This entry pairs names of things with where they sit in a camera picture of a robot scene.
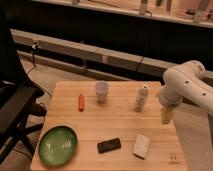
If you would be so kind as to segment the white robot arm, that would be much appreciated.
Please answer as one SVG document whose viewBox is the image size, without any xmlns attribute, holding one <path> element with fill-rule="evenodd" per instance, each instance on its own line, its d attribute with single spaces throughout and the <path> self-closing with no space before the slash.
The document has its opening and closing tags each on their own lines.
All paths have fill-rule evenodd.
<svg viewBox="0 0 213 171">
<path fill-rule="evenodd" d="M 164 72 L 164 85 L 158 94 L 163 124 L 171 121 L 172 110 L 186 98 L 208 113 L 210 135 L 213 136 L 213 87 L 202 81 L 204 74 L 204 65 L 196 60 L 170 67 Z"/>
</svg>

